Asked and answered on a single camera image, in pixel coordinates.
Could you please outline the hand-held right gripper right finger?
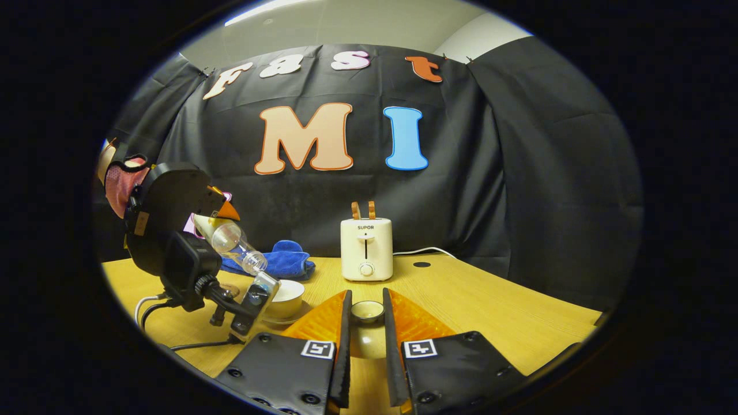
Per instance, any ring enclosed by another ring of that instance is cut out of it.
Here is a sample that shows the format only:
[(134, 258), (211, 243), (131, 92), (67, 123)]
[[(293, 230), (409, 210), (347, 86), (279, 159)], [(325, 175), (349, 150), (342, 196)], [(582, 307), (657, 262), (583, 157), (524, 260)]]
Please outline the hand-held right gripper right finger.
[(481, 415), (524, 384), (479, 331), (456, 333), (395, 290), (383, 290), (390, 404), (402, 415)]

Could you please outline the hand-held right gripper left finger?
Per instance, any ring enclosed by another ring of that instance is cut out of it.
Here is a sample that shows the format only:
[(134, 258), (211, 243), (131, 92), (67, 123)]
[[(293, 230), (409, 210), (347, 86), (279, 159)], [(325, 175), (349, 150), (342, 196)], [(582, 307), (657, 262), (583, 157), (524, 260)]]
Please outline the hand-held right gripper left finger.
[(243, 399), (289, 415), (337, 415), (349, 405), (351, 290), (281, 334), (259, 333), (216, 376)]

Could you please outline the clear plastic water bottle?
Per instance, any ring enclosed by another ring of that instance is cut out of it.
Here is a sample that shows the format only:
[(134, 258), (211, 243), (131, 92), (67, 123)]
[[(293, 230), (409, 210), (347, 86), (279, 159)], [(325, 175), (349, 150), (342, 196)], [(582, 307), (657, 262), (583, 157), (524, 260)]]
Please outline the clear plastic water bottle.
[(233, 273), (255, 276), (265, 271), (268, 261), (247, 241), (245, 231), (233, 220), (193, 215), (196, 231), (223, 258), (223, 268)]

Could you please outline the cream teacup lid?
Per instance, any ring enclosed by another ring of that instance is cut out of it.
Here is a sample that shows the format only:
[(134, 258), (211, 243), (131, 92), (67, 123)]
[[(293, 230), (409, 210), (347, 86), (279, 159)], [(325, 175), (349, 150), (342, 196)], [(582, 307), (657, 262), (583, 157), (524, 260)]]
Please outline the cream teacup lid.
[(375, 300), (351, 307), (351, 356), (377, 360), (386, 357), (385, 308)]

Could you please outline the cream teacup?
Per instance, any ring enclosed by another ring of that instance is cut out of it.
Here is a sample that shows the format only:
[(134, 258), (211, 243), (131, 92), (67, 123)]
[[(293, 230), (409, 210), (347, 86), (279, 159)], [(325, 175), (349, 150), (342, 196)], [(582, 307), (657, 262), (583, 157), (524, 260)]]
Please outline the cream teacup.
[(264, 313), (265, 318), (287, 319), (297, 315), (302, 307), (305, 291), (306, 287), (300, 282), (280, 280), (279, 289)]

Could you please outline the cream saucer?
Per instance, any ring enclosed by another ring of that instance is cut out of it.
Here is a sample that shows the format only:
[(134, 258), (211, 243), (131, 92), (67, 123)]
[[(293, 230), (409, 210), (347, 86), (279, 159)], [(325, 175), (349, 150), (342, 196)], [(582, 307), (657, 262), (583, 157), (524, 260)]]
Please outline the cream saucer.
[(297, 315), (288, 317), (288, 318), (271, 318), (271, 317), (265, 317), (262, 319), (262, 322), (265, 324), (272, 324), (276, 326), (289, 326), (293, 323), (298, 322), (302, 317), (305, 317), (307, 313), (310, 311), (308, 310), (305, 313), (298, 313)]

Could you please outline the blue towel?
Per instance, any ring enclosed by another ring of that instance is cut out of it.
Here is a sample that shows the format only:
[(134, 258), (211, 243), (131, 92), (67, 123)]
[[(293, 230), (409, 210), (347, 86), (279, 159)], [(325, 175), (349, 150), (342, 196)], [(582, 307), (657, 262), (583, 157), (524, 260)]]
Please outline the blue towel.
[[(243, 268), (242, 260), (248, 253), (257, 255), (256, 262), (249, 261)], [(257, 270), (263, 270), (276, 279), (307, 281), (315, 270), (315, 263), (309, 260), (310, 255), (303, 251), (297, 242), (280, 240), (272, 251), (262, 253), (249, 244), (245, 249), (240, 247), (221, 253), (221, 269), (244, 276), (255, 276)]]

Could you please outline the cream toaster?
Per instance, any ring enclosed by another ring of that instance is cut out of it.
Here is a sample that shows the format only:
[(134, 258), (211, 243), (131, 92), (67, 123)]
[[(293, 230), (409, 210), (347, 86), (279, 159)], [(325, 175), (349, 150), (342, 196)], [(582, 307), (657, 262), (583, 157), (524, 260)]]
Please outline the cream toaster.
[(386, 281), (392, 278), (392, 221), (343, 220), (340, 224), (341, 275), (349, 281)]

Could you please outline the black backdrop cloth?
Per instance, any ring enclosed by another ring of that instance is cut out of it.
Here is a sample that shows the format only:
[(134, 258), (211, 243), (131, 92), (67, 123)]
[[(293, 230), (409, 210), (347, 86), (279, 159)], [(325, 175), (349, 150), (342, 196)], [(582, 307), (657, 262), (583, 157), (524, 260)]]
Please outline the black backdrop cloth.
[(535, 37), (464, 64), (370, 44), (247, 58), (206, 76), (156, 69), (104, 139), (188, 162), (232, 195), (248, 240), (338, 257), (340, 221), (372, 200), (395, 251), (438, 247), (604, 312), (640, 242), (643, 194), (622, 122)]

